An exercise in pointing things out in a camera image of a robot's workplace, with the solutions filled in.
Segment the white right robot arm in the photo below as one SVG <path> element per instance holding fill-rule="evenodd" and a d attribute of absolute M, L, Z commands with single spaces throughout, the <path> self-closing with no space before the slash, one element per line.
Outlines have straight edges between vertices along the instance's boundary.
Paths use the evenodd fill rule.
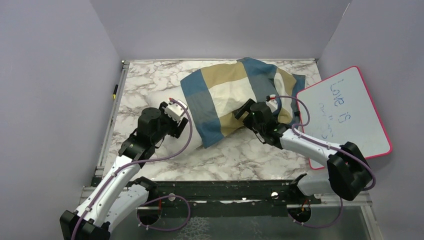
<path fill-rule="evenodd" d="M 249 99 L 233 111 L 237 120 L 258 137 L 262 144 L 288 150 L 316 162 L 327 170 L 322 174 L 301 174 L 288 185 L 289 199 L 300 204 L 315 194 L 336 194 L 341 199 L 353 201 L 362 191 L 372 189 L 376 177 L 357 145 L 331 143 L 304 134 L 296 124 L 278 122 L 274 116 L 275 105 L 267 101 Z"/>

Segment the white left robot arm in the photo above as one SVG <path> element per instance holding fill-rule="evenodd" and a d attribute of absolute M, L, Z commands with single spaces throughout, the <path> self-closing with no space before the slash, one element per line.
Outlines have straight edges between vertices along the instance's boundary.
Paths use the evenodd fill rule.
<path fill-rule="evenodd" d="M 176 153 L 153 158 L 158 143 L 166 136 L 179 138 L 185 127 L 189 129 L 187 142 L 193 135 L 193 122 L 188 106 L 170 98 L 158 108 L 147 107 L 138 118 L 136 129 L 122 143 L 118 156 L 95 190 L 74 211 L 66 210 L 59 223 L 65 240 L 108 240 L 111 233 L 136 207 L 152 205 L 157 191 L 137 183 L 126 196 L 120 196 L 124 187 L 145 163 L 169 160 L 181 154 L 188 143 Z"/>

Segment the blue yellow patchwork pillowcase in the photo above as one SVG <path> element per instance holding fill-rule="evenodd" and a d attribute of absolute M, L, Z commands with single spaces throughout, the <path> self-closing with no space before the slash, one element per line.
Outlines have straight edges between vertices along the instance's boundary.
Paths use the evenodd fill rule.
<path fill-rule="evenodd" d="M 180 86 L 201 144 L 208 148 L 242 127 L 242 120 L 233 112 L 249 99 L 263 102 L 267 96 L 281 96 L 274 116 L 280 123 L 298 123 L 295 113 L 299 109 L 291 97 L 305 89 L 306 77 L 245 57 L 233 64 L 196 70 L 183 78 Z"/>

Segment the white pillow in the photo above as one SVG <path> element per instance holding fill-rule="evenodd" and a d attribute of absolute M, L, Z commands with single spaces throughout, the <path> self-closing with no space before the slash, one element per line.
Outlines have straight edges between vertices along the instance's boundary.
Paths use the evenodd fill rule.
<path fill-rule="evenodd" d="M 155 106 L 142 110 L 137 120 L 136 138 L 144 145 L 158 148 L 162 143 L 168 153 L 183 151 L 188 154 L 202 145 L 196 130 L 194 117 L 190 114 L 188 103 L 181 92 L 173 92 L 170 99 L 155 94 L 152 98 Z"/>

